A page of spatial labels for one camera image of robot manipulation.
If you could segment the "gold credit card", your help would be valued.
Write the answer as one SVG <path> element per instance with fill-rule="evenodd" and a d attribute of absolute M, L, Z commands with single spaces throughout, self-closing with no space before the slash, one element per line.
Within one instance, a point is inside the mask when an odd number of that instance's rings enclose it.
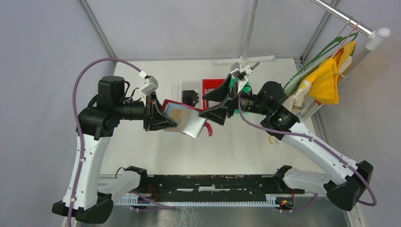
<path fill-rule="evenodd" d="M 176 127 L 165 129 L 167 132 L 183 132 L 187 122 L 192 114 L 192 110 L 173 108 L 169 113 L 169 117 L 176 122 Z"/>

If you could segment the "red leather card holder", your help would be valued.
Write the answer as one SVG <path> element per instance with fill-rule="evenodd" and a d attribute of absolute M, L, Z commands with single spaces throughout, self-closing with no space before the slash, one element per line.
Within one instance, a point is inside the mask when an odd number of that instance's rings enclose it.
<path fill-rule="evenodd" d="M 199 117 L 201 109 L 192 107 L 177 101 L 165 99 L 162 111 L 177 123 L 176 127 L 164 129 L 166 132 L 177 132 L 198 138 L 203 129 L 206 129 L 209 137 L 213 135 L 213 129 L 205 118 Z"/>

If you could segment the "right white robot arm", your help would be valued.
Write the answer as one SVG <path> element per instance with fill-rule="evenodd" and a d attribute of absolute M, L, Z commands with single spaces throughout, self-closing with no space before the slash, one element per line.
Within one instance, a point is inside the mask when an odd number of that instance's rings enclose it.
<path fill-rule="evenodd" d="M 287 95 L 281 84 L 266 82 L 257 94 L 244 92 L 241 80 L 231 84 L 231 75 L 215 89 L 203 95 L 214 106 L 200 112 L 199 116 L 219 125 L 235 110 L 259 114 L 264 119 L 256 125 L 279 141 L 290 145 L 314 162 L 322 173 L 298 170 L 291 166 L 280 168 L 273 180 L 273 187 L 279 193 L 289 189 L 325 195 L 336 207 L 351 211 L 361 202 L 364 192 L 373 195 L 369 185 L 373 166 L 367 161 L 357 162 L 336 151 L 325 141 L 312 133 L 299 118 L 284 107 Z"/>

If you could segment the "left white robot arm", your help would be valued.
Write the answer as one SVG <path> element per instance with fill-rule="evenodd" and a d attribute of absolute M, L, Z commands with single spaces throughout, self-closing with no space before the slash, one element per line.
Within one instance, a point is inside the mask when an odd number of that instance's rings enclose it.
<path fill-rule="evenodd" d="M 142 121 L 146 131 L 177 126 L 162 112 L 155 92 L 144 101 L 132 101 L 126 96 L 128 87 L 123 77 L 103 77 L 98 82 L 97 95 L 77 115 L 77 155 L 66 194 L 52 206 L 54 214 L 83 223 L 102 224 L 124 195 L 133 190 L 141 193 L 148 188 L 147 171 L 134 166 L 127 167 L 109 184 L 98 186 L 106 149 L 120 121 Z"/>

